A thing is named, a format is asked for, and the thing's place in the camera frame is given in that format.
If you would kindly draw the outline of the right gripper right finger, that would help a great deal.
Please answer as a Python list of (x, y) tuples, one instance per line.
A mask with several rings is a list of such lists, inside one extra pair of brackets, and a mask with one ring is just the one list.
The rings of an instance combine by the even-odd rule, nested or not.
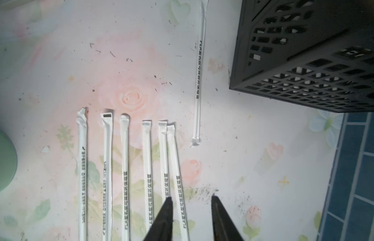
[(211, 198), (214, 241), (243, 241), (219, 197)]

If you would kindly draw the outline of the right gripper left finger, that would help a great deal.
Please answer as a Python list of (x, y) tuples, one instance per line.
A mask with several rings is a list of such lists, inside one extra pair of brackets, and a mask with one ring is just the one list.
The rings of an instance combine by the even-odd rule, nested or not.
[(174, 206), (167, 197), (144, 241), (171, 241), (173, 237)]

